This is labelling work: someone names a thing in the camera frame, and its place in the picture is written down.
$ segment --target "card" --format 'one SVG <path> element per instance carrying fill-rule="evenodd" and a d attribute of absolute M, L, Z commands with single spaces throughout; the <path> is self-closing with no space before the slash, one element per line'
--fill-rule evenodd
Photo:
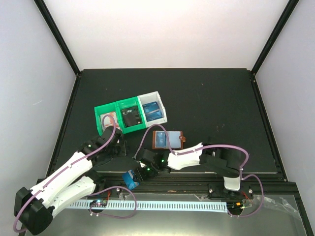
<path fill-rule="evenodd" d="M 163 117 L 162 111 L 157 102 L 150 102 L 144 104 L 142 107 L 147 121 L 152 121 Z"/>
<path fill-rule="evenodd" d="M 137 106 L 129 107 L 121 110 L 124 124 L 126 127 L 141 124 L 142 120 Z"/>
<path fill-rule="evenodd" d="M 114 120 L 115 120 L 116 128 L 121 130 L 121 128 L 119 127 L 118 121 L 117 121 L 116 112 L 109 112 L 109 113 L 105 113 L 105 114 L 100 115 L 100 121 L 101 121 L 101 122 L 102 122 L 103 117 L 104 117 L 105 115 L 111 115 L 111 116 L 114 118 Z M 111 118 L 106 117 L 106 118 L 104 119 L 104 123 L 102 123 L 103 131 L 105 130 L 106 127 L 108 127 L 108 126 L 113 126 L 113 125 L 114 125 L 114 124 L 113 124 L 113 121 L 111 120 Z"/>
<path fill-rule="evenodd" d="M 164 131 L 156 132 L 156 148 L 166 148 L 166 134 Z"/>

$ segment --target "small box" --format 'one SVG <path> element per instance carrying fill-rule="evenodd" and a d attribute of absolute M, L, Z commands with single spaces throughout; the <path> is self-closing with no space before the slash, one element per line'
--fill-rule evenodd
<path fill-rule="evenodd" d="M 133 180 L 134 178 L 134 172 L 133 170 L 127 171 L 126 173 L 123 173 L 123 180 L 125 181 L 125 184 L 127 185 L 127 188 L 132 190 L 135 187 L 139 186 L 140 183 L 135 182 Z"/>
<path fill-rule="evenodd" d="M 132 97 L 132 98 L 128 98 L 128 99 L 125 99 L 125 100 L 120 100 L 120 101 L 117 101 L 116 104 L 117 104 L 116 108 L 119 110 L 119 115 L 120 115 L 120 118 L 121 118 L 120 121 L 119 121 L 119 125 L 122 128 L 122 132 L 124 134 L 130 133 L 130 132 L 133 132 L 133 131 L 136 131 L 136 130 L 139 130 L 139 129 L 144 129 L 146 127 L 146 124 L 145 124 L 144 118 L 143 118 L 143 113 L 142 113 L 142 110 L 140 108 L 140 105 L 139 105 L 137 97 Z M 141 123 L 128 127 L 124 123 L 124 118 L 123 118 L 122 111 L 124 111 L 124 110 L 126 110 L 128 108 L 135 107 L 135 106 L 138 108 L 139 119 L 140 119 Z"/>
<path fill-rule="evenodd" d="M 138 96 L 138 101 L 139 101 L 139 104 L 143 113 L 143 118 L 144 118 L 146 127 L 150 127 L 152 124 L 163 124 L 167 122 L 166 111 L 163 106 L 161 97 L 157 91 Z M 150 104 L 153 102 L 157 103 L 158 107 L 160 108 L 162 117 L 159 119 L 147 120 L 143 106 L 146 106 L 146 104 Z"/>
<path fill-rule="evenodd" d="M 117 117 L 117 122 L 120 126 L 120 116 L 119 116 L 119 109 L 117 108 L 116 102 L 112 102 L 109 104 L 105 104 L 102 106 L 94 107 L 94 113 L 96 118 L 96 127 L 98 130 L 99 135 L 103 134 L 103 124 L 102 124 L 102 118 L 103 114 L 115 112 Z"/>

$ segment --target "black corner post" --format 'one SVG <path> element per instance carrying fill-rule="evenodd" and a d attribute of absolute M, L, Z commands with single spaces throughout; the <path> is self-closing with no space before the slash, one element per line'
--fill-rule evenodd
<path fill-rule="evenodd" d="M 68 106 L 67 106 L 67 109 L 65 111 L 63 122 L 61 124 L 61 128 L 60 128 L 60 131 L 59 131 L 59 134 L 58 134 L 58 137 L 57 137 L 57 142 L 55 144 L 55 148 L 54 148 L 52 157 L 50 159 L 50 163 L 49 163 L 49 166 L 48 166 L 48 171 L 47 171 L 47 174 L 46 174 L 46 178 L 48 176 L 50 176 L 53 173 L 54 169 L 55 169 L 55 164 L 56 164 L 57 159 L 58 159 L 59 151 L 60 151 L 60 148 L 61 148 L 61 143 L 63 142 L 65 129 L 66 129 L 67 125 L 68 125 L 68 121 L 69 121 L 69 118 L 70 118 L 70 113 L 71 113 L 71 110 L 72 110 L 72 107 L 73 107 L 75 96 L 76 96 L 77 91 L 79 89 L 80 81 L 81 81 L 81 75 L 78 75 L 76 77 L 76 79 L 75 79 L 75 82 L 74 82 L 74 85 L 73 85 L 73 89 L 72 89 L 72 92 L 71 92 L 71 95 L 70 95 L 70 99 L 69 99 L 69 102 L 68 102 Z"/>
<path fill-rule="evenodd" d="M 44 17 L 48 27 L 50 28 L 51 32 L 53 33 L 56 41 L 58 42 L 61 50 L 63 51 L 63 54 L 65 55 L 65 57 L 67 58 L 74 74 L 76 76 L 79 76 L 80 75 L 80 70 L 77 66 L 77 64 L 75 63 L 72 55 L 71 55 L 71 52 L 69 51 L 53 17 L 51 16 L 44 0 L 34 0 L 34 2 L 36 3 L 40 13 L 42 14 L 42 16 Z"/>
<path fill-rule="evenodd" d="M 284 25 L 288 21 L 291 13 L 295 9 L 298 2 L 299 2 L 299 0 L 289 0 L 289 2 L 287 3 L 282 15 L 280 16 L 280 18 L 276 24 L 276 26 L 274 27 L 271 35 L 269 36 L 267 43 L 265 44 L 264 48 L 262 49 L 254 67 L 252 68 L 252 74 L 253 75 L 257 74 L 259 68 L 261 67 L 264 60 L 266 59 L 270 49 L 272 48 L 275 41 L 277 40 L 279 34 L 281 33 Z"/>

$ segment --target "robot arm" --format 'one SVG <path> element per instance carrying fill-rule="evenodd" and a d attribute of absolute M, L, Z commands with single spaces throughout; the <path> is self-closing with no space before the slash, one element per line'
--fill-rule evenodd
<path fill-rule="evenodd" d="M 20 214 L 19 220 L 33 235 L 44 231 L 53 218 L 71 203 L 103 189 L 103 177 L 93 167 L 109 161 L 113 156 L 126 155 L 121 131 L 116 129 L 106 148 L 88 158 L 86 155 L 104 145 L 112 132 L 112 126 L 106 128 L 102 136 L 84 143 L 63 166 L 44 181 L 30 190 L 23 187 L 16 193 L 14 215 Z"/>
<path fill-rule="evenodd" d="M 133 189 L 140 182 L 163 173 L 170 173 L 172 169 L 181 170 L 184 167 L 202 165 L 206 171 L 223 176 L 224 187 L 227 190 L 239 191 L 241 151 L 206 146 L 208 145 L 199 143 L 194 147 L 177 150 L 174 153 L 165 151 L 164 154 L 142 148 L 136 156 L 141 166 L 123 174 L 123 179 L 129 189 Z"/>

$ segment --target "blue object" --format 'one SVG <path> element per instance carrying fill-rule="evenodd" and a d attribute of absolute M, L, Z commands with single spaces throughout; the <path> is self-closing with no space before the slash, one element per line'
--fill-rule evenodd
<path fill-rule="evenodd" d="M 156 148 L 166 148 L 166 134 L 164 131 L 156 132 Z"/>
<path fill-rule="evenodd" d="M 125 181 L 127 188 L 130 190 L 134 189 L 140 184 L 138 182 L 133 181 L 133 178 L 134 178 L 134 172 L 132 170 L 127 171 L 126 173 L 123 173 L 123 180 Z"/>
<path fill-rule="evenodd" d="M 147 121 L 152 121 L 155 119 L 160 119 L 163 117 L 162 111 L 158 106 L 157 102 L 150 102 L 144 104 L 143 106 L 144 114 L 146 116 Z"/>

